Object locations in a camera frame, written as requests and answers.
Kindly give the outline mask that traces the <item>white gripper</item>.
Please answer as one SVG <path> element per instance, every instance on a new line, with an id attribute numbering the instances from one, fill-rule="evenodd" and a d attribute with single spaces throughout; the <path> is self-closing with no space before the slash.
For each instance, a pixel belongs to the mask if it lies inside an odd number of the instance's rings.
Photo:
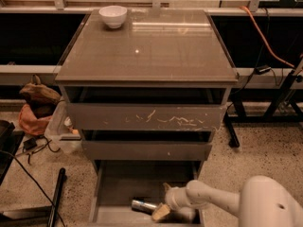
<path id="1" fill-rule="evenodd" d="M 160 221 L 170 213 L 170 209 L 177 211 L 181 208 L 188 207 L 189 199 L 187 190 L 184 187 L 172 187 L 168 183 L 163 183 L 165 189 L 165 203 L 160 203 L 153 213 L 151 219 Z"/>

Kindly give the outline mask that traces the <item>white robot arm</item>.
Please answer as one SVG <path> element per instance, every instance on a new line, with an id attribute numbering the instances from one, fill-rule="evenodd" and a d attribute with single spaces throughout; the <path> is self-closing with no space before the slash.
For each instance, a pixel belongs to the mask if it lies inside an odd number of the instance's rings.
<path id="1" fill-rule="evenodd" d="M 266 176 L 251 177 L 239 193 L 213 188 L 198 180 L 184 187 L 167 183 L 164 186 L 165 202 L 151 214 L 154 221 L 184 208 L 201 209 L 208 202 L 235 216 L 239 227 L 303 227 L 303 207 L 284 186 Z"/>

